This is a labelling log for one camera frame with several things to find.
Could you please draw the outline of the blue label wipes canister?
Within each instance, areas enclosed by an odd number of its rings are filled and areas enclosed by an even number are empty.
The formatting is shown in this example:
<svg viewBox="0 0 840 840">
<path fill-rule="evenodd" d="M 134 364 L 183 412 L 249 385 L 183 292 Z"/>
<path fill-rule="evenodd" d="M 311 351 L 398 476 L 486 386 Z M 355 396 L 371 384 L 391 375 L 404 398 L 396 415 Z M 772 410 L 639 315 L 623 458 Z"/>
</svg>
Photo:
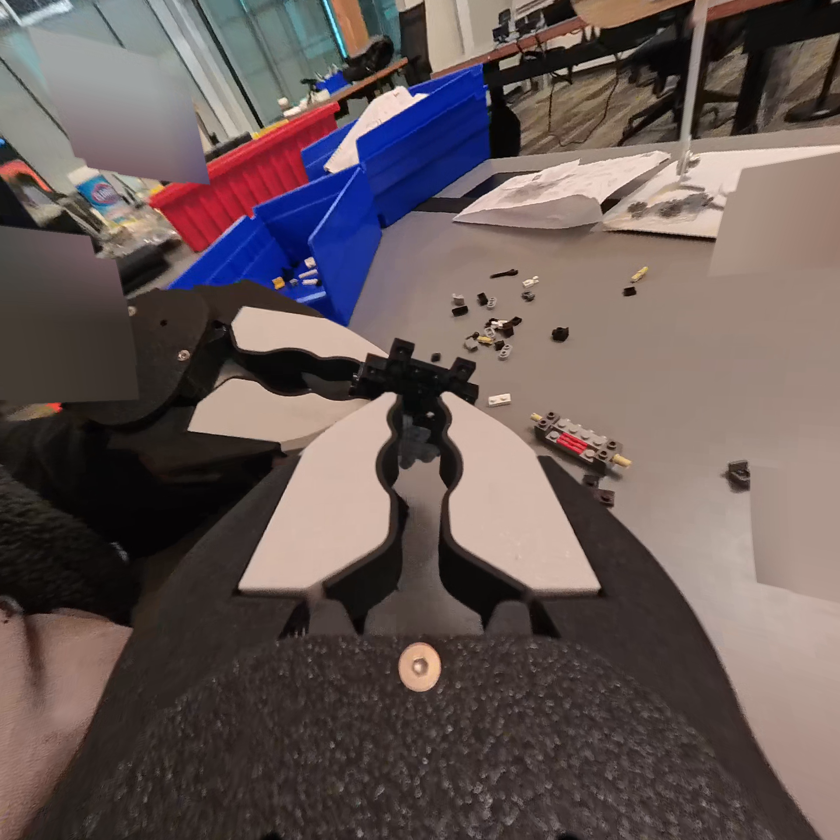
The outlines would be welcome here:
<svg viewBox="0 0 840 840">
<path fill-rule="evenodd" d="M 103 218 L 114 224 L 128 218 L 130 206 L 100 171 L 81 167 L 69 173 L 68 178 L 77 192 Z"/>
</svg>

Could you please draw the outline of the grey red axle brick section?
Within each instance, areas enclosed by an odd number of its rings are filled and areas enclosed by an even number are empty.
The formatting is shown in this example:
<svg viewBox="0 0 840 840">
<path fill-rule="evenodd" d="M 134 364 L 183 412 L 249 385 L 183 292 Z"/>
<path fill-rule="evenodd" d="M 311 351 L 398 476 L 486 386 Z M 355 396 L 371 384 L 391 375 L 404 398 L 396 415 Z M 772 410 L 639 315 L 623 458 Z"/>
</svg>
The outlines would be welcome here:
<svg viewBox="0 0 840 840">
<path fill-rule="evenodd" d="M 557 413 L 532 413 L 529 421 L 535 437 L 547 447 L 593 468 L 599 475 L 615 469 L 629 469 L 633 465 L 624 454 L 623 444 L 614 437 L 598 434 L 567 417 Z"/>
</svg>

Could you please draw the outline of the red plastic bin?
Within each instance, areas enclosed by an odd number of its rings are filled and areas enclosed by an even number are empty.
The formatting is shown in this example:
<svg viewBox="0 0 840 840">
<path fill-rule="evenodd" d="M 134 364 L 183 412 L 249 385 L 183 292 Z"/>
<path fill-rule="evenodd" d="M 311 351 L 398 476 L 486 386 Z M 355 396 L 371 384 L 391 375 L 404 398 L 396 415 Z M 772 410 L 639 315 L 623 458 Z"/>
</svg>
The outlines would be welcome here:
<svg viewBox="0 0 840 840">
<path fill-rule="evenodd" d="M 208 163 L 209 183 L 171 183 L 149 205 L 203 251 L 257 205 L 308 183 L 301 152 L 336 130 L 338 110 L 323 104 L 261 134 Z"/>
</svg>

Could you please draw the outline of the blue plastic storage bin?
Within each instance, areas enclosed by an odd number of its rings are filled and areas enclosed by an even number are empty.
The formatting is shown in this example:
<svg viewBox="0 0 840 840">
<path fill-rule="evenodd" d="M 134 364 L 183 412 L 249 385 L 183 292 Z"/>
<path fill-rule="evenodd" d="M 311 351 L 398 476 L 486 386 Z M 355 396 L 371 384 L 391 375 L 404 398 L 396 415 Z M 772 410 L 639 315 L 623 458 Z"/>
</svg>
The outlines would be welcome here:
<svg viewBox="0 0 840 840">
<path fill-rule="evenodd" d="M 417 104 L 361 136 L 359 167 L 388 228 L 490 157 L 487 88 L 478 66 L 394 93 Z"/>
<path fill-rule="evenodd" d="M 249 280 L 347 326 L 381 239 L 371 188 L 355 166 L 256 206 L 170 288 Z M 276 277 L 284 288 L 273 288 Z"/>
</svg>

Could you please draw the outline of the beige sweatshirt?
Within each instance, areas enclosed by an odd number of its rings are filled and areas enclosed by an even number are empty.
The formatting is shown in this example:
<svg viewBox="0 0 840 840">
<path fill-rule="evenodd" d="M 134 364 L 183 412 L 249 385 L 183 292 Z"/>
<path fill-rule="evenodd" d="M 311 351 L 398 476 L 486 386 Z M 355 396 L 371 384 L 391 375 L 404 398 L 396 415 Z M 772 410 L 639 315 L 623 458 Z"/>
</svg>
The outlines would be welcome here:
<svg viewBox="0 0 840 840">
<path fill-rule="evenodd" d="M 132 629 L 90 612 L 1 606 L 1 838 L 25 836 L 86 737 Z"/>
</svg>

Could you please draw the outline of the black electronic devices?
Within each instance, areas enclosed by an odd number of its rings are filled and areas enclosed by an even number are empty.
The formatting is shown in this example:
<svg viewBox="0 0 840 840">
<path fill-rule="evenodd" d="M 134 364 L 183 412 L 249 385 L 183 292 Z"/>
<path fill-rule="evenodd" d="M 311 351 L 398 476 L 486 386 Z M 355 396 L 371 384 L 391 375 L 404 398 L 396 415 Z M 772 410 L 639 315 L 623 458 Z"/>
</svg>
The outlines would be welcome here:
<svg viewBox="0 0 840 840">
<path fill-rule="evenodd" d="M 539 32 L 542 29 L 559 25 L 574 18 L 571 2 L 552 2 L 541 7 L 533 7 L 522 12 L 518 10 L 516 17 L 511 17 L 511 10 L 499 12 L 498 26 L 492 29 L 493 43 L 503 46 L 515 39 Z"/>
</svg>

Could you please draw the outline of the clear bag of dark parts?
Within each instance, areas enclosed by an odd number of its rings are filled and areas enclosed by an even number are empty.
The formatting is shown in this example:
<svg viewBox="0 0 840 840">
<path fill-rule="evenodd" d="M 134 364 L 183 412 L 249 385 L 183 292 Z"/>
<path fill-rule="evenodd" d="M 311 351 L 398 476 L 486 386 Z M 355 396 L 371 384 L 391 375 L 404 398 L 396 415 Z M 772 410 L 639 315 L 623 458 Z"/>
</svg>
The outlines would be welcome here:
<svg viewBox="0 0 840 840">
<path fill-rule="evenodd" d="M 700 186 L 683 185 L 675 192 L 653 196 L 650 201 L 635 201 L 626 208 L 632 219 L 658 217 L 663 219 L 695 219 L 706 211 L 722 213 L 727 194 L 710 193 Z"/>
</svg>

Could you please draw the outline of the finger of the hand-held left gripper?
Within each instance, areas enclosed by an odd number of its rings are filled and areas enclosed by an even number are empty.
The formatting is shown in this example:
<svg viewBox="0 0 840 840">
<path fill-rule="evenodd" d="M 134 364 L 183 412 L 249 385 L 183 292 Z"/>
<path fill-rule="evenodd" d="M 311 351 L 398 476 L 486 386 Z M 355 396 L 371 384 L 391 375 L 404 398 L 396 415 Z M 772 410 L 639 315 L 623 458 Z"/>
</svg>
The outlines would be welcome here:
<svg viewBox="0 0 840 840">
<path fill-rule="evenodd" d="M 359 407 L 357 398 L 330 400 L 314 392 L 280 395 L 257 381 L 234 377 L 195 406 L 187 430 L 274 444 L 309 444 Z"/>
<path fill-rule="evenodd" d="M 231 362 L 276 394 L 349 394 L 371 342 L 319 316 L 241 308 L 229 330 Z"/>
</svg>

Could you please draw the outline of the black brick car chassis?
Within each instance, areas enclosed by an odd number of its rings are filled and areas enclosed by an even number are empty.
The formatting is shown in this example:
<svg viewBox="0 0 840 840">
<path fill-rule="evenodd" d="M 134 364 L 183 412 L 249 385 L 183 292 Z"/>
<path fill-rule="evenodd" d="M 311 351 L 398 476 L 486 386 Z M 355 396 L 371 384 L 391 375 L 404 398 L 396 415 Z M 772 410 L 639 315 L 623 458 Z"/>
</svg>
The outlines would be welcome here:
<svg viewBox="0 0 840 840">
<path fill-rule="evenodd" d="M 476 363 L 456 358 L 449 368 L 416 360 L 414 344 L 393 341 L 387 357 L 368 354 L 350 381 L 349 394 L 369 401 L 396 394 L 402 401 L 397 430 L 400 434 L 398 463 L 409 469 L 416 462 L 431 463 L 440 455 L 444 416 L 439 399 L 451 394 L 475 405 L 478 384 L 470 378 Z"/>
</svg>

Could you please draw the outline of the pile of small brick pieces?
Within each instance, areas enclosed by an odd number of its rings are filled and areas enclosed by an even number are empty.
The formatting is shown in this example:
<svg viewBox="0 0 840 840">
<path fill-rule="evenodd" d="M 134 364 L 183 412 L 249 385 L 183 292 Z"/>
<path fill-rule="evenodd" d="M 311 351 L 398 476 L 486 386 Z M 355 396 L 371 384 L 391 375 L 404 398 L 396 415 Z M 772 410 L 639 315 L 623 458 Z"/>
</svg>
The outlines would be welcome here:
<svg viewBox="0 0 840 840">
<path fill-rule="evenodd" d="M 487 350 L 506 360 L 514 333 L 522 323 L 520 310 L 533 303 L 539 274 L 510 268 L 479 276 L 469 287 L 448 296 L 448 314 L 455 327 L 457 351 L 470 357 Z"/>
</svg>

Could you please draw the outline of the grey desk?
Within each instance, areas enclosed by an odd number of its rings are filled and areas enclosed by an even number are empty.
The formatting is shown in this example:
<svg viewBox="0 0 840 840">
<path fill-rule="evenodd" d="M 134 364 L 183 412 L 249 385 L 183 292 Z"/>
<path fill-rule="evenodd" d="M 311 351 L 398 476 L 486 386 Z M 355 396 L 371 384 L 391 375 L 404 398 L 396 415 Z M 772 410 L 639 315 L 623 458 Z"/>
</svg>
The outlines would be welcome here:
<svg viewBox="0 0 840 840">
<path fill-rule="evenodd" d="M 788 792 L 838 838 L 838 268 L 804 266 L 795 241 L 782 269 L 709 276 L 714 246 L 696 239 L 452 216 L 384 232 L 351 329 L 450 362 L 451 292 L 496 270 L 541 276 L 511 359 L 477 353 L 480 400 L 509 392 L 488 414 L 525 440 L 531 412 L 559 411 L 623 442 L 616 518 L 698 615 Z M 739 459 L 749 491 L 725 478 Z"/>
</svg>

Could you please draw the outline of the wooden pillar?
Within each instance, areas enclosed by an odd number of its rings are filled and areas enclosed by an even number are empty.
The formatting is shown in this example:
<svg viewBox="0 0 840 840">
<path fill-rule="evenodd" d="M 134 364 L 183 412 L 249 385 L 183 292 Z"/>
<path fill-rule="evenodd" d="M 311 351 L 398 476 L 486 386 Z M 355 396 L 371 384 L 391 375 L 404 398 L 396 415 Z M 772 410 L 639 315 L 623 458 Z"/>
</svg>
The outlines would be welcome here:
<svg viewBox="0 0 840 840">
<path fill-rule="evenodd" d="M 360 1 L 330 1 L 346 56 L 359 54 L 370 40 Z"/>
</svg>

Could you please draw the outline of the white wooden book stand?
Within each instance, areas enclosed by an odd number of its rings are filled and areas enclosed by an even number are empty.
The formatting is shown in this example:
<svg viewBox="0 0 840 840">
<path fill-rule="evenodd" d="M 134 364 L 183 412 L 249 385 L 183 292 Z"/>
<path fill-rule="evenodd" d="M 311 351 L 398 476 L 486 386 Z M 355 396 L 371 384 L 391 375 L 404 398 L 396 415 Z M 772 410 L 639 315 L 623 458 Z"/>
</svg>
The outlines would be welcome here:
<svg viewBox="0 0 840 840">
<path fill-rule="evenodd" d="M 602 220 L 605 230 L 611 232 L 648 233 L 715 239 L 723 214 L 706 211 L 695 219 L 663 219 L 645 217 L 632 219 L 627 206 L 635 201 L 650 201 L 653 196 L 666 196 L 680 186 L 700 186 L 709 193 L 734 196 L 743 171 L 759 170 L 770 174 L 772 165 L 788 164 L 821 157 L 837 157 L 838 145 L 813 147 L 776 148 L 765 150 L 735 150 L 693 154 L 691 149 L 692 123 L 700 84 L 702 51 L 707 28 L 709 2 L 695 2 L 691 19 L 693 24 L 689 64 L 679 128 L 679 145 L 673 163 L 658 171 L 642 184 L 634 194 L 626 196 Z"/>
</svg>

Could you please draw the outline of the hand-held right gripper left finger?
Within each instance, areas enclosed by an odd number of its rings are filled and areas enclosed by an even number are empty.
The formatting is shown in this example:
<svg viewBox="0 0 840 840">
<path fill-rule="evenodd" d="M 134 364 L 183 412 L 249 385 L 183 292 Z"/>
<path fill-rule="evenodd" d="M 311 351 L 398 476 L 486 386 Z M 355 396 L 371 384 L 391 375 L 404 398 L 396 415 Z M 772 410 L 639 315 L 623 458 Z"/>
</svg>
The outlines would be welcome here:
<svg viewBox="0 0 840 840">
<path fill-rule="evenodd" d="M 312 595 L 396 533 L 403 400 L 382 394 L 305 448 L 238 583 L 245 595 Z"/>
</svg>

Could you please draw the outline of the person's left forearm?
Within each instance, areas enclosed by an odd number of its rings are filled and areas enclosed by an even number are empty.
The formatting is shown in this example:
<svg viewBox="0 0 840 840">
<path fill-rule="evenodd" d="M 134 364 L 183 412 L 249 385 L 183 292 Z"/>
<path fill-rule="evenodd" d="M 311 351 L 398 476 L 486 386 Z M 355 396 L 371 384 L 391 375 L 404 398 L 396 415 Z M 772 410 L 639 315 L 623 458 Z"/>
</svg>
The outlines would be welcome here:
<svg viewBox="0 0 840 840">
<path fill-rule="evenodd" d="M 68 411 L 2 417 L 2 597 L 29 615 L 71 609 L 128 626 L 142 562 L 204 529 L 279 459 L 278 447 L 235 445 L 173 477 Z"/>
</svg>

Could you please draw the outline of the white printed paper bag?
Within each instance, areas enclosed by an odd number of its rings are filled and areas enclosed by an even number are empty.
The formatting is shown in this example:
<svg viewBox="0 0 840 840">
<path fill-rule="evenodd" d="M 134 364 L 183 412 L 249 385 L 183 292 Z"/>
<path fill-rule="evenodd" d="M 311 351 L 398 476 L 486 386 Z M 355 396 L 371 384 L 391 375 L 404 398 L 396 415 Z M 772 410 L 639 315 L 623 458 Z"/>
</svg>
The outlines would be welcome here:
<svg viewBox="0 0 840 840">
<path fill-rule="evenodd" d="M 339 143 L 336 151 L 328 158 L 323 166 L 324 171 L 336 174 L 357 165 L 360 162 L 358 140 L 361 137 L 380 128 L 384 123 L 426 97 L 426 93 L 411 93 L 404 87 L 396 87 L 375 98 Z"/>
<path fill-rule="evenodd" d="M 651 151 L 615 159 L 555 165 L 516 175 L 468 205 L 453 221 L 509 228 L 567 229 L 600 223 L 616 191 L 671 160 Z"/>
</svg>

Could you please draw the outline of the black bag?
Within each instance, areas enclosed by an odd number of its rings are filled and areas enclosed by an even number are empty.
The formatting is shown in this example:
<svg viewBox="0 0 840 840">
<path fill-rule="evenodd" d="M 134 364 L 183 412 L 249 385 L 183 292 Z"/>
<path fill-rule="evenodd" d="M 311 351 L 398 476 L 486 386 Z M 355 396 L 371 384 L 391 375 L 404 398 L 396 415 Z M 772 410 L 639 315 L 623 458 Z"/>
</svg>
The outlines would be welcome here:
<svg viewBox="0 0 840 840">
<path fill-rule="evenodd" d="M 372 36 L 359 54 L 347 56 L 341 75 L 349 84 L 362 81 L 390 66 L 394 54 L 395 46 L 389 35 Z"/>
</svg>

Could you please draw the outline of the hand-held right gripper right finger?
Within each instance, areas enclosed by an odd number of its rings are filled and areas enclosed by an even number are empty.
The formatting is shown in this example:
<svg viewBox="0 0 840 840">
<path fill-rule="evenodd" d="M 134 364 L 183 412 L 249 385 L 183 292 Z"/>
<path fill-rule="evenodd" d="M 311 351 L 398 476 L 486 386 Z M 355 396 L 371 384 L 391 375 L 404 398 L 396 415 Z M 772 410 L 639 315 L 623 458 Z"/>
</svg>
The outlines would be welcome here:
<svg viewBox="0 0 840 840">
<path fill-rule="evenodd" d="M 445 512 L 455 549 L 527 594 L 596 595 L 600 582 L 535 451 L 456 395 L 441 403 L 454 459 Z"/>
</svg>

